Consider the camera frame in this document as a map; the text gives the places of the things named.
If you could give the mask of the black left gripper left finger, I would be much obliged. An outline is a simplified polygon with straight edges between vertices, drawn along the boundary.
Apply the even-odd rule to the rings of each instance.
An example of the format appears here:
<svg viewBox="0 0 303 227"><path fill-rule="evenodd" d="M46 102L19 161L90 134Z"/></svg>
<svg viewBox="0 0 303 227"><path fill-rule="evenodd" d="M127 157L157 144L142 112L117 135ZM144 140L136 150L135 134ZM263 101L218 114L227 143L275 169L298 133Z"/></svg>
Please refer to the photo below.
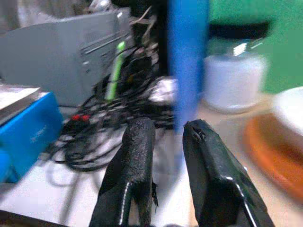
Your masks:
<svg viewBox="0 0 303 227"><path fill-rule="evenodd" d="M155 141L150 118L128 124L122 145L106 168L89 227L128 227L132 202L137 205L140 226L150 226L152 204L158 204L152 176Z"/></svg>

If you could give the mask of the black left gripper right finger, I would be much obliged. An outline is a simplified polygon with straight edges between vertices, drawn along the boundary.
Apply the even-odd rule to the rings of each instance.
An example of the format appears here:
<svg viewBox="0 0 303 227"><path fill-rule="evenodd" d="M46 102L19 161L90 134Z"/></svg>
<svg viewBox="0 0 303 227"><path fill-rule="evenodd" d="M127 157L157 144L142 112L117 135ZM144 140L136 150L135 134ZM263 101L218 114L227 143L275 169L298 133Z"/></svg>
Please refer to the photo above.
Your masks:
<svg viewBox="0 0 303 227"><path fill-rule="evenodd" d="M184 125L183 151L199 227L275 227L247 171L206 121Z"/></svg>

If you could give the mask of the blue plastic utensil handle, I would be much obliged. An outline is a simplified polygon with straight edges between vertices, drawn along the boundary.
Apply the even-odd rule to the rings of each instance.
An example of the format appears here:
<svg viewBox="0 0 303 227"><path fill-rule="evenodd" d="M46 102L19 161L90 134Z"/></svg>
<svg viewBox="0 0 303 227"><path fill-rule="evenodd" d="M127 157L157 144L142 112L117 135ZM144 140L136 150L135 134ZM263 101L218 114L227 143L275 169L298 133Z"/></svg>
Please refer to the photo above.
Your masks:
<svg viewBox="0 0 303 227"><path fill-rule="evenodd" d="M194 119L202 92L210 0L169 0L169 74L177 80L175 131Z"/></svg>

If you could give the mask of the orange round plate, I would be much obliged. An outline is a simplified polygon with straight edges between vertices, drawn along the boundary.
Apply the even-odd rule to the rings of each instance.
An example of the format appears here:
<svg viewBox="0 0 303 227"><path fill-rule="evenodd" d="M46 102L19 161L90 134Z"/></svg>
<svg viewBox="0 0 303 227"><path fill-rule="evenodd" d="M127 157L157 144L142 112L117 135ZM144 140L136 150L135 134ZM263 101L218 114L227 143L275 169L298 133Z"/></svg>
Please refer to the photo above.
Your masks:
<svg viewBox="0 0 303 227"><path fill-rule="evenodd" d="M248 120L243 142L257 167L285 193L303 204L303 154L286 141L273 114L262 114Z"/></svg>

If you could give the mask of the red plug connectors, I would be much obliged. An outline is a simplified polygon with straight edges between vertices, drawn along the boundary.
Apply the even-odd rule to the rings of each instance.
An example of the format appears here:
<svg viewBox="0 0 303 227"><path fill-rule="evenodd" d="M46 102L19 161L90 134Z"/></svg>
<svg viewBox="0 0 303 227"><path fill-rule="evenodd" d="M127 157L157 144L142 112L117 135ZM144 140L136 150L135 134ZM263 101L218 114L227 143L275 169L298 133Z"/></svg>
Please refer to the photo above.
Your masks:
<svg viewBox="0 0 303 227"><path fill-rule="evenodd" d="M75 114L71 117L72 121L81 121L81 122L87 122L90 120L90 115L88 114Z"/></svg>

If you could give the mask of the bright green pen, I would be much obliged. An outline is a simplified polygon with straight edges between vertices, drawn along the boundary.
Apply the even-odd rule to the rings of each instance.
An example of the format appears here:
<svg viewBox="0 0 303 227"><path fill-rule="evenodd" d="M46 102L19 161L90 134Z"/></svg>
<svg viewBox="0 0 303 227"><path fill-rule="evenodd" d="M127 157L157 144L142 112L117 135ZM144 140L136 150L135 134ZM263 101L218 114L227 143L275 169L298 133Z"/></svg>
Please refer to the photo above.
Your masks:
<svg viewBox="0 0 303 227"><path fill-rule="evenodd" d="M121 66L124 60L124 56L122 53L124 50L125 50L125 41L122 41L118 44L116 48L116 56L113 60L113 67L111 74L109 76L108 85L105 93L105 100L107 101L112 101L115 98L116 86L119 79Z"/></svg>

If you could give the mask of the white ceramic bowl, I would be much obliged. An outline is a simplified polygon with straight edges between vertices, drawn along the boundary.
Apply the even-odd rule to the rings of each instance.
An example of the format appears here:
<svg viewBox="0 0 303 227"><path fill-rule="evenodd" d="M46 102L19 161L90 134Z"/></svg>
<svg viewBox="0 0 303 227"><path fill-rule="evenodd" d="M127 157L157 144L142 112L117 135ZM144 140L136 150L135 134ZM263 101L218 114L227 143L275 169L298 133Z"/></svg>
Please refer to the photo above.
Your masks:
<svg viewBox="0 0 303 227"><path fill-rule="evenodd" d="M303 86L275 95L272 111L287 129L303 138Z"/></svg>

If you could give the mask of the glass jar with black lid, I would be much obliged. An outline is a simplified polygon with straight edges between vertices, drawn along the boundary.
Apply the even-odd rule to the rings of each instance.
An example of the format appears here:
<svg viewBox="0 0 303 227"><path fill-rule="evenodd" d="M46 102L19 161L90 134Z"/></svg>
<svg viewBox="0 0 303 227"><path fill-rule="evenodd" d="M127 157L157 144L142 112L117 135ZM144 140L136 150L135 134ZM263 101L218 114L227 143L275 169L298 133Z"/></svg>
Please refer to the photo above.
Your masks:
<svg viewBox="0 0 303 227"><path fill-rule="evenodd" d="M271 26L271 19L252 17L210 22L203 95L209 107L240 114L257 104L268 62L256 48L263 44Z"/></svg>

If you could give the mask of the blue electronic device box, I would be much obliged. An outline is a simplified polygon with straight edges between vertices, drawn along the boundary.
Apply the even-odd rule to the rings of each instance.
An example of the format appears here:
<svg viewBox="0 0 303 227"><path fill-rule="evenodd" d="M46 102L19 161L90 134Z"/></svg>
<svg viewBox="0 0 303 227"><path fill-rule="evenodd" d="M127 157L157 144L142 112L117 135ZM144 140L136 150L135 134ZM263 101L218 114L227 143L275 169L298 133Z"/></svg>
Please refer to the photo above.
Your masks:
<svg viewBox="0 0 303 227"><path fill-rule="evenodd" d="M60 134L63 117L48 92L0 126L0 183L16 183Z"/></svg>

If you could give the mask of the grey metal equipment case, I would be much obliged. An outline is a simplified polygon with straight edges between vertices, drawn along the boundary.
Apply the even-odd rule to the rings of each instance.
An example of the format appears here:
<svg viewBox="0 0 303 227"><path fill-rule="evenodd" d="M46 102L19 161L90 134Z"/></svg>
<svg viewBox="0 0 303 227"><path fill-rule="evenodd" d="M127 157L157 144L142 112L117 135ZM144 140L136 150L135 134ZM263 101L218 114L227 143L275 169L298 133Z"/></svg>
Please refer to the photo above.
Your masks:
<svg viewBox="0 0 303 227"><path fill-rule="evenodd" d="M0 76L78 106L111 73L117 46L133 44L129 17L130 9L121 8L10 31L0 36Z"/></svg>

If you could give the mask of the green screen backdrop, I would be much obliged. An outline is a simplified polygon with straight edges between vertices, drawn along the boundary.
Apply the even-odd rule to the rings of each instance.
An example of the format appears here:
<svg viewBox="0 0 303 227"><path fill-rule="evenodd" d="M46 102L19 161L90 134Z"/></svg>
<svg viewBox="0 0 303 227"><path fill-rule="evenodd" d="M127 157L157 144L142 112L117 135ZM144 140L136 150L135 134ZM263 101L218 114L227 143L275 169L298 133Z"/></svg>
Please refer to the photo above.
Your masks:
<svg viewBox="0 0 303 227"><path fill-rule="evenodd" d="M210 19L242 15L274 20L257 48L270 62L263 91L276 94L303 86L303 0L211 0Z"/></svg>

